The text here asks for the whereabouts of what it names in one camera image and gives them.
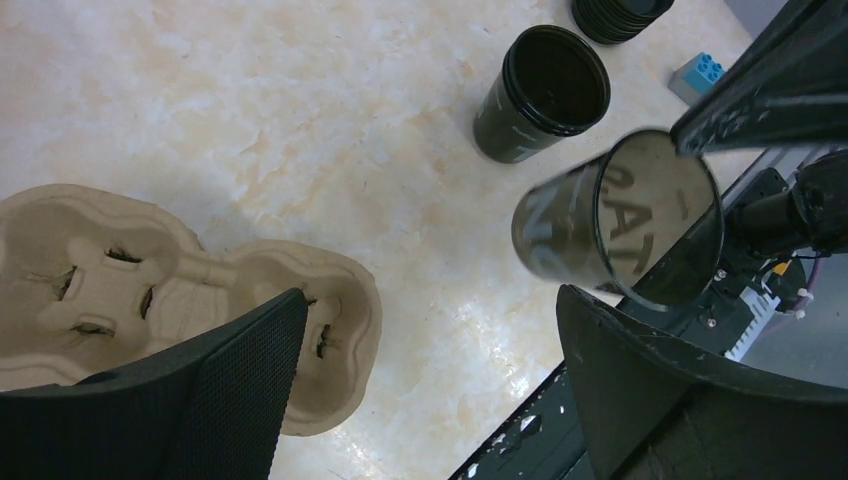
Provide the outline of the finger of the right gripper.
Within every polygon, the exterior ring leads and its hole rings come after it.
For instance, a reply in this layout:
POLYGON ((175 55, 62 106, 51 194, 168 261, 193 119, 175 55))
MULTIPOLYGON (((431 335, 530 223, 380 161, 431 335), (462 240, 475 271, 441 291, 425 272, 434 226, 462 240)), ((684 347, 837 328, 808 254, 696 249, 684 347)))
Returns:
POLYGON ((846 2, 787 2, 670 135, 682 154, 846 144, 846 2))

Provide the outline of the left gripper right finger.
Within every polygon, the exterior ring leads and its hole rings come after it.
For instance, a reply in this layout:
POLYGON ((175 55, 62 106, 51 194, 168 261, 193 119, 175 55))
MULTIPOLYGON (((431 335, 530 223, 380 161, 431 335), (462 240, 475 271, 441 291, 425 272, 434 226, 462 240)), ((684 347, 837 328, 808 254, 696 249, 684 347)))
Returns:
POLYGON ((847 393, 729 360, 564 285, 559 336, 598 479, 843 479, 847 393))

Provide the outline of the single black coffee cup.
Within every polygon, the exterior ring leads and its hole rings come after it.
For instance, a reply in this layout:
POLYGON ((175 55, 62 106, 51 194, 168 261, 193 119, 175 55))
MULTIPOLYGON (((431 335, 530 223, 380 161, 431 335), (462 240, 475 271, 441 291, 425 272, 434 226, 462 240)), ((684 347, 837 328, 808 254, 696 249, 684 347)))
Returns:
POLYGON ((707 162, 662 130, 635 131, 519 201, 512 244, 534 275, 666 311, 713 282, 724 243, 707 162))

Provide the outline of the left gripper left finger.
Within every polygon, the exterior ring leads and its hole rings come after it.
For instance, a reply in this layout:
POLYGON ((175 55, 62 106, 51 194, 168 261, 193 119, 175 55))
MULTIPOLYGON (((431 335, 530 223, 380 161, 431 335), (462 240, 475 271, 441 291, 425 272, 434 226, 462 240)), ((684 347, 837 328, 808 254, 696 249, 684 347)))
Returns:
POLYGON ((5 479, 265 479, 305 335, 292 288, 173 347, 1 396, 5 479))

